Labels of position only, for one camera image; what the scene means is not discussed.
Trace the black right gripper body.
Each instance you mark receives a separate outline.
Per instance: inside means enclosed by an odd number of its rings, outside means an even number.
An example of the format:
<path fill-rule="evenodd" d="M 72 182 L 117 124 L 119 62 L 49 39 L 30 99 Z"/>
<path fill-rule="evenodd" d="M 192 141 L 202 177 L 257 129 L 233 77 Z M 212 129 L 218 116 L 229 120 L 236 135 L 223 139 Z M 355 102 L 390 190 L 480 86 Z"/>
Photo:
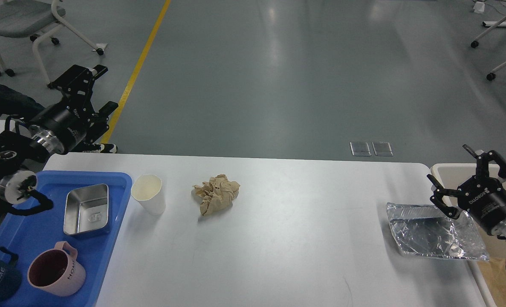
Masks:
<path fill-rule="evenodd" d="M 494 177 L 472 176 L 458 186 L 464 193 L 457 197 L 458 206 L 467 211 L 488 235 L 506 221 L 506 190 Z"/>

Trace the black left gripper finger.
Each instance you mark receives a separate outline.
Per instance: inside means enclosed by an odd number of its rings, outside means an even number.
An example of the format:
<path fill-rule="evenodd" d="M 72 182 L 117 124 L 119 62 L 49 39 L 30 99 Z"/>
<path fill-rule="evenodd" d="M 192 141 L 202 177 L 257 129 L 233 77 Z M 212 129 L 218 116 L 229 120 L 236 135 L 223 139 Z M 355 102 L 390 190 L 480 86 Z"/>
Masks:
<path fill-rule="evenodd" d="M 94 112 L 91 103 L 93 86 L 95 81 L 108 72 L 108 68 L 97 65 L 94 68 L 86 68 L 73 65 L 56 80 L 48 84 L 48 88 L 57 89 L 62 94 L 61 101 L 70 110 L 78 112 Z"/>
<path fill-rule="evenodd" d="M 109 115 L 118 106 L 118 103 L 108 101 L 98 112 L 95 112 L 90 101 L 80 105 L 78 107 L 78 117 L 82 140 L 78 142 L 78 145 L 90 145 L 103 136 L 109 130 Z"/>

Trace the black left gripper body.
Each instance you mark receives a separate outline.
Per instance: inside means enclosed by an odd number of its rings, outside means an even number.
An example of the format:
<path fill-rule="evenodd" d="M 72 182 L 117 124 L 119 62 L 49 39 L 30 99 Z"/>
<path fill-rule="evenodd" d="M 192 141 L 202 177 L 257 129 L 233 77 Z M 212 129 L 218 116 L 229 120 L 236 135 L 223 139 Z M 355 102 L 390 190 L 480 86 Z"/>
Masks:
<path fill-rule="evenodd" d="M 92 122 L 78 111 L 58 103 L 47 107 L 27 124 L 32 139 L 50 155 L 66 155 L 87 136 Z"/>

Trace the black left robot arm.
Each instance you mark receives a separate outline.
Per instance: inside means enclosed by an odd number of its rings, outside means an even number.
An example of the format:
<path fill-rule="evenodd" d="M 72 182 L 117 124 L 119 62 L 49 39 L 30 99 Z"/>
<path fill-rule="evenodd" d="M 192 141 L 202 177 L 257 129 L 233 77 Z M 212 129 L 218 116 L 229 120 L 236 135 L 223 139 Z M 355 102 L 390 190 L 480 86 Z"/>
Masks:
<path fill-rule="evenodd" d="M 109 130 L 109 116 L 118 103 L 109 101 L 96 111 L 93 86 L 108 68 L 73 65 L 55 81 L 62 97 L 43 107 L 29 96 L 0 85 L 0 220 L 6 214 L 30 216 L 53 208 L 37 191 L 37 171 L 53 155 L 69 152 L 115 153 L 114 144 L 98 143 Z"/>

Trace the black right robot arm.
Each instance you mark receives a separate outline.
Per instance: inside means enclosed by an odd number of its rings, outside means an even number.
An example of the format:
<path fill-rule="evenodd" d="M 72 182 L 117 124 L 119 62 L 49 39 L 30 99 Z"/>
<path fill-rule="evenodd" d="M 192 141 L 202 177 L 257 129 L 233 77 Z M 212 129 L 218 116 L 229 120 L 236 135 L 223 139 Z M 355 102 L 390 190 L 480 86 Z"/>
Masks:
<path fill-rule="evenodd" d="M 454 220 L 461 212 L 469 213 L 487 235 L 506 241 L 506 189 L 502 184 L 502 180 L 506 181 L 506 160 L 494 150 L 474 151 L 467 144 L 463 148 L 475 158 L 475 175 L 452 190 L 428 174 L 434 185 L 430 201 Z"/>

